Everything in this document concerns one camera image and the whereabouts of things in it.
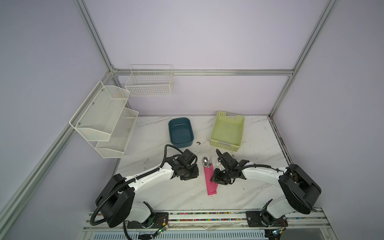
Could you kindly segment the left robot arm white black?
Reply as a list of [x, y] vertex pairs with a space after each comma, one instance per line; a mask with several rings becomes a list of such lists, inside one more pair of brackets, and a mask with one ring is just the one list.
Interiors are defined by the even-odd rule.
[[151, 227], [156, 213], [148, 202], [139, 202], [136, 196], [173, 178], [181, 181], [196, 179], [199, 176], [197, 161], [198, 157], [190, 150], [181, 151], [166, 145], [160, 165], [130, 177], [112, 176], [95, 200], [96, 209], [89, 220], [90, 225], [107, 223], [109, 228], [114, 228], [128, 221], [143, 228]]

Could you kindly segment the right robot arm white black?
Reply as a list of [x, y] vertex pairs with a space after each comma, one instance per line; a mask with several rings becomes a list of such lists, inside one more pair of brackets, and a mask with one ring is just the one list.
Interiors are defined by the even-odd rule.
[[270, 227], [287, 214], [308, 215], [315, 211], [315, 203], [322, 193], [320, 186], [298, 165], [285, 169], [255, 164], [248, 160], [237, 161], [229, 153], [216, 150], [218, 162], [224, 169], [215, 169], [211, 182], [232, 185], [237, 179], [264, 182], [279, 187], [283, 195], [269, 200], [259, 213], [257, 221]]

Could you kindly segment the pink paper napkin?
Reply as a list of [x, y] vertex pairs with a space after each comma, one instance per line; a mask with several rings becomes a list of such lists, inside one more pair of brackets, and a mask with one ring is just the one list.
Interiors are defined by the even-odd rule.
[[214, 176], [213, 165], [209, 165], [208, 167], [204, 167], [204, 173], [205, 173], [205, 180], [206, 180], [208, 196], [216, 195], [218, 184], [211, 181], [211, 178]]

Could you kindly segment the spoon with teal handle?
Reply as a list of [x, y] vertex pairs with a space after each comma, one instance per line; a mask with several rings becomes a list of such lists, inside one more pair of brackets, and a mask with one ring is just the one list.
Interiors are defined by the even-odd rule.
[[203, 157], [203, 159], [202, 159], [202, 163], [203, 163], [203, 166], [204, 166], [205, 168], [209, 168], [210, 165], [211, 165], [211, 163], [210, 163], [210, 159], [209, 159], [208, 157]]

